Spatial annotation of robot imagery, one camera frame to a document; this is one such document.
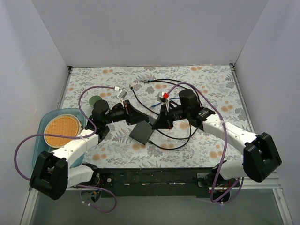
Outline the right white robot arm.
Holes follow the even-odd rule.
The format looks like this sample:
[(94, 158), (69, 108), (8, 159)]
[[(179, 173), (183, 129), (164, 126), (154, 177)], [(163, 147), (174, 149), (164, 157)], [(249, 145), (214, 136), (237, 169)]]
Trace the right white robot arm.
[(243, 155), (241, 160), (224, 160), (219, 165), (220, 169), (212, 169), (215, 185), (223, 186), (229, 179), (242, 177), (260, 183), (282, 164), (269, 134), (258, 135), (224, 122), (216, 111), (200, 106), (197, 95), (191, 89), (180, 91), (179, 98), (180, 105), (170, 107), (169, 94), (158, 93), (157, 99), (162, 104), (152, 129), (172, 129), (173, 122), (187, 119), (191, 126), (224, 140)]

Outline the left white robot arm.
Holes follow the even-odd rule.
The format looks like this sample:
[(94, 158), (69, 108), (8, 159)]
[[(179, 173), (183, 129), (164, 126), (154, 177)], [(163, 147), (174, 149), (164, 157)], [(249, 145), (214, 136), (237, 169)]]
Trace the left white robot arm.
[(112, 109), (107, 101), (97, 101), (89, 122), (78, 138), (51, 153), (43, 151), (39, 154), (30, 178), (30, 187), (53, 200), (59, 199), (67, 188), (78, 184), (96, 187), (101, 181), (96, 166), (84, 163), (72, 167), (72, 164), (105, 139), (109, 133), (108, 124), (124, 120), (128, 125), (134, 125), (148, 119), (148, 115), (135, 109), (128, 100), (116, 104)]

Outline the black network switch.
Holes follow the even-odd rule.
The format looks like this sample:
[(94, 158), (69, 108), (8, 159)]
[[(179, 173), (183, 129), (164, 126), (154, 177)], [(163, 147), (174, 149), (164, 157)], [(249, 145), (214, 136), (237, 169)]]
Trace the black network switch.
[(152, 136), (154, 130), (151, 125), (145, 121), (136, 124), (136, 126), (131, 131), (129, 137), (133, 140), (145, 145), (150, 137)]

